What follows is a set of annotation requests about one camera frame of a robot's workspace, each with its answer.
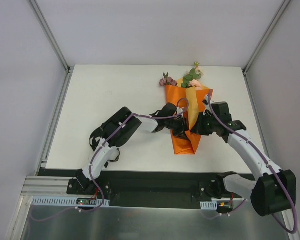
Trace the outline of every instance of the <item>white ventilation grille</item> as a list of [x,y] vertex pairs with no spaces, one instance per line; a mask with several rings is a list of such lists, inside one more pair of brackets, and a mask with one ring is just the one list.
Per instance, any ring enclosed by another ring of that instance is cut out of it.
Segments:
[[200,207],[201,210],[217,210],[218,204],[217,201],[201,201]]
[[[92,200],[87,205],[77,205],[77,197],[67,196],[34,196],[32,205],[36,206],[56,206],[56,207],[92,207],[99,206],[102,203],[102,199]],[[102,207],[110,207],[110,201],[104,200]]]

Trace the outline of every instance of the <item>white table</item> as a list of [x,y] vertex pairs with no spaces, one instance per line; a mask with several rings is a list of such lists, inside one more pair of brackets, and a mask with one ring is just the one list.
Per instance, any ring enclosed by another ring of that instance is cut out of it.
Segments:
[[[163,72],[179,79],[191,66],[76,65],[48,156],[47,169],[83,168],[93,151],[90,134],[122,107],[152,114],[165,104],[159,87]],[[257,123],[240,67],[201,67],[200,80],[214,89],[213,100],[229,104],[233,120],[241,120],[262,149]],[[217,135],[203,136],[195,155],[174,155],[170,132],[137,131],[121,149],[111,171],[250,173],[240,156]]]

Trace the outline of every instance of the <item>gray wall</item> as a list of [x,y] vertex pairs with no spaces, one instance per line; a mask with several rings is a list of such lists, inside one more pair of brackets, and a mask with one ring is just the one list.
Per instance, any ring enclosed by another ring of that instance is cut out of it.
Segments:
[[68,63],[244,67],[282,0],[38,0]]
[[0,0],[0,240],[33,175],[65,72],[26,0]]
[[270,156],[296,174],[300,220],[300,0],[292,1],[248,82]]

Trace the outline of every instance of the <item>orange bag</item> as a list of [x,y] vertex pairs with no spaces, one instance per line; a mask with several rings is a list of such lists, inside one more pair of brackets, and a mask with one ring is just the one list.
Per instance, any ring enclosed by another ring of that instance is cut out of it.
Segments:
[[[203,100],[206,95],[209,93],[209,88],[202,85],[203,90],[196,91],[195,87],[190,88],[182,88],[182,78],[179,79],[178,86],[165,86],[165,97],[167,103],[172,103],[177,105],[179,99],[187,98],[189,101],[188,111],[184,114],[184,116],[188,120],[189,131],[186,131],[185,134],[189,138],[189,140],[180,139],[174,137],[171,131],[172,144],[174,149],[174,154],[176,155],[194,155],[198,149],[201,136],[195,133],[191,133],[191,129],[197,122],[199,112],[203,112],[206,107],[203,104]],[[179,103],[180,108],[184,108],[187,106],[186,101],[181,101]]]

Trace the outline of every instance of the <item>robotic arm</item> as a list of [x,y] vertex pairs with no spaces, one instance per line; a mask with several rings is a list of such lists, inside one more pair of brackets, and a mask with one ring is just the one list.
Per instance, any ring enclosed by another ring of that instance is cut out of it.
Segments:
[[[241,156],[256,180],[247,180],[235,172],[226,172],[219,174],[205,192],[217,199],[221,199],[224,193],[236,193],[251,201],[260,216],[291,209],[291,204],[273,171],[284,184],[295,205],[296,177],[292,171],[283,171],[253,144],[243,123],[232,120],[226,102],[210,104],[210,100],[206,98],[203,103],[206,110],[199,114],[191,132],[203,136],[216,133],[222,137]],[[119,159],[119,148],[127,143],[138,128],[156,133],[164,127],[172,129],[174,136],[186,138],[186,120],[171,103],[151,115],[138,115],[123,107],[91,134],[89,142],[95,152],[91,162],[77,172],[78,186],[85,192],[91,192],[95,188],[91,181],[100,176],[109,162]]]

